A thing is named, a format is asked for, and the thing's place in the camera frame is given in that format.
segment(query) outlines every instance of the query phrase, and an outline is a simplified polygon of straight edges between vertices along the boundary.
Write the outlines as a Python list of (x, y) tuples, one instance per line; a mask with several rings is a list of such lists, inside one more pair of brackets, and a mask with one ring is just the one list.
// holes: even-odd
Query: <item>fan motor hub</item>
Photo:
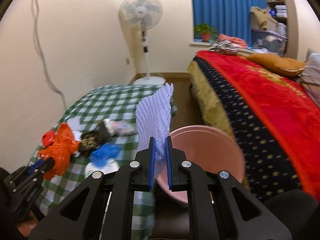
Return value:
[(138, 6), (137, 8), (135, 8), (134, 10), (134, 14), (136, 15), (136, 17), (138, 18), (143, 18), (147, 15), (148, 9), (145, 6)]

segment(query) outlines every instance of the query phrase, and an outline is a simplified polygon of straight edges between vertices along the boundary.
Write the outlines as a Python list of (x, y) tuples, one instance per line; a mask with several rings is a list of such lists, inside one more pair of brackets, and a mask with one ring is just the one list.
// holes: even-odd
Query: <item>pink cloth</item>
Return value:
[(235, 47), (240, 47), (242, 49), (245, 49), (246, 47), (248, 47), (248, 44), (244, 40), (237, 37), (229, 37), (223, 33), (219, 34), (218, 39), (219, 41), (223, 41), (223, 40), (231, 41), (232, 43), (234, 43)]

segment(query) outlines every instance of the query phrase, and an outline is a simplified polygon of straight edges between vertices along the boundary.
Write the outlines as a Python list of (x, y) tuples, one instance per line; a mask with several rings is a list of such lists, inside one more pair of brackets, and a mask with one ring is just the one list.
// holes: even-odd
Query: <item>fan blade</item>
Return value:
[(150, 15), (146, 15), (141, 22), (141, 27), (142, 28), (148, 28), (149, 26), (151, 26), (153, 24), (152, 18)]
[(129, 26), (136, 24), (138, 21), (140, 21), (141, 19), (139, 19), (138, 17), (134, 17), (130, 20), (126, 20), (125, 23)]
[(145, 2), (146, 0), (139, 0), (139, 1), (137, 1), (136, 2), (136, 6), (138, 7), (138, 6), (141, 6), (141, 5), (143, 5), (143, 3)]
[(132, 8), (131, 4), (125, 3), (123, 5), (123, 8), (128, 12), (128, 13), (134, 13), (134, 8)]
[(147, 5), (146, 8), (148, 9), (148, 11), (153, 11), (153, 12), (160, 13), (160, 7), (159, 6)]

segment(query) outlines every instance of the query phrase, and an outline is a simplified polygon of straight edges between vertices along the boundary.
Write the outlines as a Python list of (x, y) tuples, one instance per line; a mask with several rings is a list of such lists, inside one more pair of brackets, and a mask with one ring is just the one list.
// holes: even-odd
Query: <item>fan base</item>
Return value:
[(163, 85), (165, 83), (165, 79), (162, 77), (143, 77), (137, 79), (133, 82), (133, 85)]

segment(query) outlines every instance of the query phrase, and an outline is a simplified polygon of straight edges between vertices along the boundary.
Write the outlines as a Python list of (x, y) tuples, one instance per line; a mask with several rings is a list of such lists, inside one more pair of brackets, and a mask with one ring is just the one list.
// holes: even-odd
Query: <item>green and white tablecloth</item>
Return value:
[[(81, 124), (85, 125), (83, 132), (95, 128), (99, 121), (110, 118), (115, 121), (126, 120), (136, 123), (135, 110), (137, 103), (146, 96), (154, 94), (160, 86), (132, 85), (132, 86), (104, 86), (90, 91), (73, 104), (55, 125), (55, 129), (69, 118), (79, 116)], [(173, 106), (172, 115), (177, 111)], [(111, 143), (121, 146), (121, 152), (116, 160), (122, 166), (133, 160), (138, 146), (138, 135), (113, 137)], [(37, 160), (36, 150), (30, 163)], [(55, 176), (51, 181), (44, 180), (41, 195), (36, 204), (44, 215), (47, 215), (60, 203), (76, 186), (84, 180), (84, 168), (89, 159), (71, 157), (71, 163), (62, 176)], [(154, 224), (154, 198), (149, 192), (135, 192), (132, 239), (146, 239)]]

